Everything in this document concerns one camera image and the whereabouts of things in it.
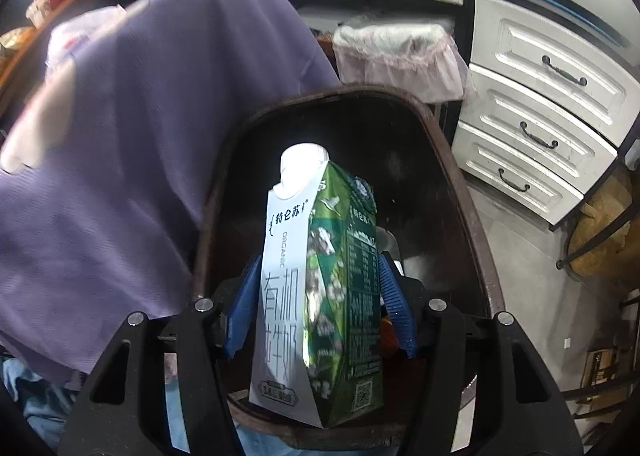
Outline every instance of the white carton cap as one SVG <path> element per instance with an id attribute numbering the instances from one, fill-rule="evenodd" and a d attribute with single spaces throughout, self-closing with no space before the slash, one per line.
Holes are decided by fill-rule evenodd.
<path id="1" fill-rule="evenodd" d="M 296 144 L 280 156 L 280 183 L 273 191 L 280 199 L 291 198 L 311 181 L 329 153 L 318 144 Z"/>

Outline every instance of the qr code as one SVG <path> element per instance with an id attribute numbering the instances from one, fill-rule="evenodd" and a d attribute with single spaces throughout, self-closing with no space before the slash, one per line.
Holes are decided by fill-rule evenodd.
<path id="1" fill-rule="evenodd" d="M 373 399 L 373 378 L 363 380 L 356 385 L 356 393 L 353 397 L 353 408 L 351 410 L 362 409 L 371 405 Z"/>

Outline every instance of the metal screw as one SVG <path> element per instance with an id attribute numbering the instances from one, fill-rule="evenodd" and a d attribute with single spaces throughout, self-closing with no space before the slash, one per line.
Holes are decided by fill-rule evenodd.
<path id="1" fill-rule="evenodd" d="M 205 297 L 204 299 L 198 299 L 196 301 L 195 307 L 198 311 L 209 311 L 211 308 L 213 308 L 213 301 L 207 297 Z"/>
<path id="2" fill-rule="evenodd" d="M 127 322 L 129 323 L 129 326 L 137 326 L 138 324 L 142 324 L 144 319 L 145 316 L 141 311 L 135 311 L 127 317 Z"/>
<path id="3" fill-rule="evenodd" d="M 447 303 L 442 299 L 431 299 L 429 301 L 429 308 L 431 308 L 433 311 L 443 311 L 447 308 Z"/>
<path id="4" fill-rule="evenodd" d="M 513 318 L 513 315 L 511 315 L 507 311 L 501 311 L 498 314 L 498 322 L 500 324 L 503 324 L 505 326 L 511 326 L 513 324 L 513 321 L 515 321 L 515 319 Z"/>

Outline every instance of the drawer handle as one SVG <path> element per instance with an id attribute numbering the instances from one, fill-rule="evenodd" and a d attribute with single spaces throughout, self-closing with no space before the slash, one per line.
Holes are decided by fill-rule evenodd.
<path id="1" fill-rule="evenodd" d="M 503 174 L 504 174 L 504 169 L 500 168 L 498 169 L 498 174 L 500 175 L 500 179 L 505 182 L 505 184 L 507 184 L 509 187 L 511 187 L 512 189 L 516 189 L 516 191 L 519 192 L 526 192 L 529 189 L 531 189 L 531 185 L 529 185 L 528 183 L 524 184 L 524 189 L 521 189 L 520 187 L 518 187 L 516 184 L 514 184 L 514 182 L 507 180 Z"/>
<path id="2" fill-rule="evenodd" d="M 527 132 L 527 123 L 524 120 L 520 123 L 520 129 L 522 129 L 522 132 L 524 133 L 524 136 L 526 136 L 527 138 L 530 138 L 531 140 L 533 140 L 539 146 L 546 147 L 547 149 L 555 149 L 556 147 L 558 147 L 558 141 L 557 140 L 554 140 L 551 143 L 551 145 L 549 145 L 544 140 L 542 140 L 542 138 L 538 138 L 534 134 L 531 134 L 530 132 Z"/>
<path id="3" fill-rule="evenodd" d="M 552 70 L 557 71 L 559 74 L 561 74 L 562 77 L 564 77 L 568 81 L 575 82 L 576 84 L 578 84 L 578 86 L 586 86 L 587 85 L 587 79 L 585 79 L 584 77 L 580 77 L 580 80 L 578 80 L 573 75 L 571 75 L 569 72 L 561 70 L 558 66 L 553 66 L 551 64 L 551 59 L 549 58 L 549 55 L 543 55 L 542 56 L 542 64 L 544 64 L 545 66 L 549 66 Z"/>

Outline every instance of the plastic bag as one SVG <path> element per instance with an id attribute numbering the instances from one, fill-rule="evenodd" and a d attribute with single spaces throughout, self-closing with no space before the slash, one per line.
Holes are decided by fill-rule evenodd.
<path id="1" fill-rule="evenodd" d="M 123 14 L 126 11 L 121 6 L 107 6 L 57 25 L 49 38 L 46 77 L 50 77 L 66 57 L 87 42 L 93 32 L 109 22 L 119 20 Z"/>
<path id="2" fill-rule="evenodd" d="M 426 103 L 463 99 L 468 67 L 443 22 L 341 26 L 334 33 L 340 80 L 390 84 Z"/>

